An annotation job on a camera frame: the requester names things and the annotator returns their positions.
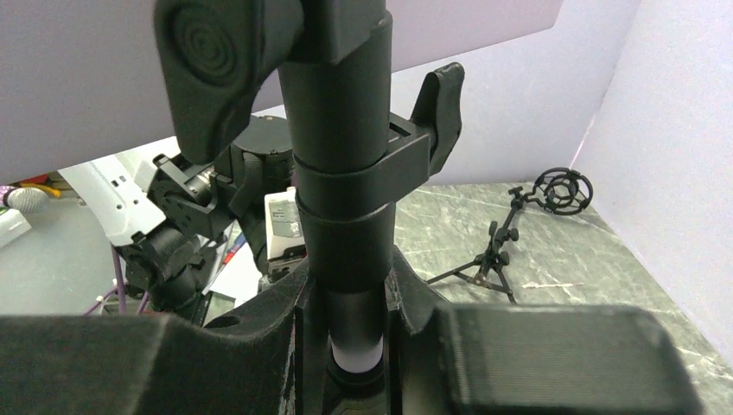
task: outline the microphone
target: microphone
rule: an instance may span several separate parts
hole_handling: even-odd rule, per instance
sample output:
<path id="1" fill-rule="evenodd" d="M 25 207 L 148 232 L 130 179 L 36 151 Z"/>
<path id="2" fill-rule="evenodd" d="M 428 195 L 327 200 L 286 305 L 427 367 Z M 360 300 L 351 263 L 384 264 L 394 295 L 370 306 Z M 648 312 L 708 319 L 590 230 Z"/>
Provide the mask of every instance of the microphone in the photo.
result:
<path id="1" fill-rule="evenodd" d="M 43 210 L 48 204 L 48 195 L 39 188 L 17 188 L 0 186 L 0 207 L 19 210 L 23 214 L 33 214 Z"/>

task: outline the gray floor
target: gray floor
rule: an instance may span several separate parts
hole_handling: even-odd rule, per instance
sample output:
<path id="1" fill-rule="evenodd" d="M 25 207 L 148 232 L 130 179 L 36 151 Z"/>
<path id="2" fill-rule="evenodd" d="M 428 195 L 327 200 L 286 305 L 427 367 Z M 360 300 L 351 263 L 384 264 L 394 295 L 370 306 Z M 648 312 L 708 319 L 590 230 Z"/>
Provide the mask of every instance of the gray floor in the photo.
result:
<path id="1" fill-rule="evenodd" d="M 511 185 L 420 188 L 398 204 L 395 242 L 424 278 L 471 260 L 488 224 L 508 212 Z M 86 207 L 52 201 L 28 217 L 29 233 L 0 248 L 0 314 L 78 314 L 112 285 L 108 242 Z M 651 310 L 671 333 L 707 413 L 733 408 L 733 372 L 598 215 L 550 216 L 534 208 L 514 225 L 506 269 L 520 303 L 624 303 Z M 435 288 L 452 301 L 506 303 L 504 295 L 449 278 Z M 231 302 L 221 299 L 222 312 Z"/>

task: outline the mini tripod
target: mini tripod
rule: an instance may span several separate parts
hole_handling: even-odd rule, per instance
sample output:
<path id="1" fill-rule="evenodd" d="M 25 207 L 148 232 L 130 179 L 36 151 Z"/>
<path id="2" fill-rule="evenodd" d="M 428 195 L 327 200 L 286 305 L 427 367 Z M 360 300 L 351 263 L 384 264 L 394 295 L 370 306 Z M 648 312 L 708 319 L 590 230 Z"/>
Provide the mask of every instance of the mini tripod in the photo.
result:
<path id="1" fill-rule="evenodd" d="M 469 284 L 503 292 L 509 298 L 510 303 L 516 304 L 514 291 L 509 286 L 503 271 L 504 267 L 509 265 L 509 252 L 501 250 L 505 242 L 519 240 L 519 229 L 516 227 L 510 228 L 514 216 L 528 202 L 537 203 L 551 214 L 561 216 L 578 214 L 590 204 L 590 200 L 593 198 L 593 187 L 590 181 L 577 171 L 555 168 L 549 169 L 540 175 L 534 182 L 530 192 L 522 194 L 522 187 L 519 186 L 511 188 L 508 193 L 513 197 L 512 209 L 501 227 L 499 227 L 496 220 L 493 220 L 489 225 L 486 250 L 476 255 L 473 261 L 429 279 L 428 284 L 436 283 L 451 276 L 459 277 Z M 479 271 L 473 277 L 463 272 L 477 265 Z M 488 280 L 488 273 L 492 270 L 499 276 L 501 284 L 494 284 Z"/>

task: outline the yellow object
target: yellow object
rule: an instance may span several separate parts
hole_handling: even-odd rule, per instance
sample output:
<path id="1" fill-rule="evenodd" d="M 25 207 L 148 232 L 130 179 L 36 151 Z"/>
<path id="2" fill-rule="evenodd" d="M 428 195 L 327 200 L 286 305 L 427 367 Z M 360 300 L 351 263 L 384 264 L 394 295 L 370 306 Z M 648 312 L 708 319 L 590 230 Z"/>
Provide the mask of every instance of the yellow object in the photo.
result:
<path id="1" fill-rule="evenodd" d="M 46 193 L 50 193 L 53 197 L 61 197 L 61 191 L 57 188 L 51 188 L 37 183 L 21 183 L 22 188 L 39 188 Z"/>

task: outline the black tripod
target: black tripod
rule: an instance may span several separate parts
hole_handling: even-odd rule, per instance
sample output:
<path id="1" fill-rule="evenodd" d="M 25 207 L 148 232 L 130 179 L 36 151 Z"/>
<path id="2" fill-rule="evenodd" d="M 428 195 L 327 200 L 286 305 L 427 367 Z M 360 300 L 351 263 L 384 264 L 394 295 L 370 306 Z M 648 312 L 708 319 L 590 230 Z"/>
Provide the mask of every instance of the black tripod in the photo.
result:
<path id="1" fill-rule="evenodd" d="M 519 229 L 516 227 L 510 228 L 514 216 L 528 202 L 537 203 L 551 214 L 561 216 L 578 214 L 590 204 L 590 200 L 593 198 L 593 187 L 588 178 L 577 171 L 556 168 L 549 169 L 540 175 L 534 182 L 530 192 L 522 194 L 522 187 L 517 187 L 509 189 L 509 194 L 512 195 L 512 210 L 509 211 L 509 215 L 501 227 L 497 228 L 499 226 L 497 221 L 491 222 L 488 227 L 488 246 L 486 250 L 476 255 L 473 261 L 429 279 L 428 284 L 436 283 L 447 277 L 459 277 L 469 284 L 503 292 L 507 294 L 510 303 L 516 304 L 514 291 L 509 286 L 503 271 L 504 267 L 509 265 L 509 252 L 501 250 L 505 242 L 519 240 Z M 463 272 L 477 265 L 479 271 L 473 277 Z M 501 285 L 488 280 L 489 271 L 496 272 Z"/>

